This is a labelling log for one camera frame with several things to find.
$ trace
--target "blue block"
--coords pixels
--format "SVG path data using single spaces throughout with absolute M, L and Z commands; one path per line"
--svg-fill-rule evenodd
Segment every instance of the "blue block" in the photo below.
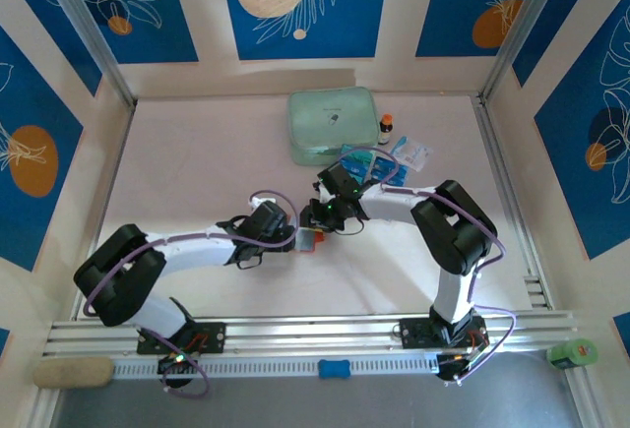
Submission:
M 317 363 L 320 379 L 348 379 L 350 377 L 350 361 L 327 361 Z

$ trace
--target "plastic packet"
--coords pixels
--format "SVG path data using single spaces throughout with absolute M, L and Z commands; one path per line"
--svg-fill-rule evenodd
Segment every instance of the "plastic packet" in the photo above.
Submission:
M 400 164 L 407 165 L 416 172 L 419 172 L 424 167 L 432 153 L 433 150 L 429 146 L 425 146 L 407 136 L 400 138 L 392 149 L 392 156 Z

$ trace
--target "orange circle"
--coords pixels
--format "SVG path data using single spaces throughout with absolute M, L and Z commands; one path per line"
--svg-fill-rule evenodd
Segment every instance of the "orange circle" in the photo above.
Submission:
M 9 148 L 17 153 L 9 162 L 13 181 L 25 194 L 38 199 L 45 197 L 54 187 L 59 170 L 54 140 L 38 126 L 23 126 L 11 139 L 15 143 L 10 144 Z
M 601 170 L 606 165 L 606 148 L 600 143 L 593 143 L 587 149 L 586 160 L 591 170 Z
M 107 25 L 109 26 L 110 30 L 114 31 L 120 36 L 126 36 L 127 34 L 130 34 L 133 29 L 131 23 L 129 23 L 129 20 L 127 20 L 126 18 L 118 17 L 116 15 L 107 20 Z
M 521 10 L 521 5 L 523 0 L 506 0 L 483 12 L 472 28 L 474 44 L 485 49 L 503 44 L 509 28 Z

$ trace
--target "white table surface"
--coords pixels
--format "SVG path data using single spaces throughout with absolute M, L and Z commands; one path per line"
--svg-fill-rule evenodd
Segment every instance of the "white table surface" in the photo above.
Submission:
M 458 180 L 494 221 L 508 257 L 483 273 L 475 302 L 531 309 L 527 266 L 507 222 L 467 96 L 376 93 L 394 115 L 390 146 L 408 135 L 433 148 L 410 187 Z M 141 100 L 116 177 L 100 242 L 124 223 L 183 232 L 249 214 L 249 194 L 276 189 L 299 210 L 323 167 L 291 161 L 286 96 Z M 425 312 L 438 266 L 415 226 L 369 221 L 357 236 L 327 235 L 314 254 L 267 254 L 263 265 L 190 270 L 155 290 L 194 316 L 299 316 Z

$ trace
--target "metal floor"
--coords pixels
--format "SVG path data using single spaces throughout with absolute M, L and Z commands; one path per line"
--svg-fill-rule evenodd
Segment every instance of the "metal floor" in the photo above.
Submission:
M 217 379 L 203 400 L 159 381 L 63 394 L 55 428 L 581 426 L 564 374 L 542 354 L 502 353 L 462 387 L 435 376 Z

